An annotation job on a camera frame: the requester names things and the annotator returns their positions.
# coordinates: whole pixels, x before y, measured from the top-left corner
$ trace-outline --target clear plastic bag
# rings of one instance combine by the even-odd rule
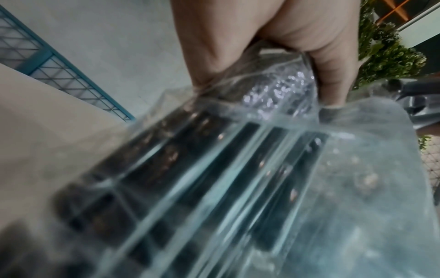
[[[111,136],[122,147],[3,230],[0,273],[438,276],[432,194],[399,105],[319,109],[307,58],[265,43],[185,95],[164,96]]]

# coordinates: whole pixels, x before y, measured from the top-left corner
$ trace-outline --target hand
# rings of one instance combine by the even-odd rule
[[[310,54],[324,104],[344,104],[358,73],[360,0],[171,0],[193,85],[231,66],[255,37]]]

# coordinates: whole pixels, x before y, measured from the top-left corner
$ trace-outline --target teal metal frame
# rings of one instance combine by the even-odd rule
[[[92,80],[90,80],[85,74],[83,74],[78,68],[76,68],[69,60],[67,60],[58,51],[53,49],[48,45],[42,38],[35,34],[31,29],[19,21],[15,16],[13,16],[8,10],[6,10],[2,5],[0,5],[0,11],[4,13],[10,20],[12,20],[18,27],[23,29],[30,37],[35,39],[38,43],[42,45],[42,49],[33,54],[29,59],[19,65],[16,69],[17,71],[31,75],[36,71],[42,64],[44,64],[51,57],[55,56],[60,61],[62,61],[66,66],[68,66],[72,71],[75,72],[80,78],[87,82],[94,90],[105,97],[109,102],[111,102],[116,108],[118,108],[122,113],[124,113],[130,120],[135,120],[135,117],[123,108],[117,101],[115,101],[111,96],[104,92],[98,85],[96,85]]]

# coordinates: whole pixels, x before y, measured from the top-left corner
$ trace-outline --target gray floor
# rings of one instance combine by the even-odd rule
[[[0,0],[135,116],[190,84],[168,0]]]

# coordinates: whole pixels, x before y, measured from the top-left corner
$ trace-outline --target wire mesh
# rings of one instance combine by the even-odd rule
[[[422,160],[435,190],[440,181],[440,137],[432,137],[428,142],[426,150],[422,151]]]
[[[16,69],[41,48],[40,43],[0,11],[0,63]]]
[[[127,115],[55,56],[34,71],[31,77],[110,112],[124,121],[130,121]]]

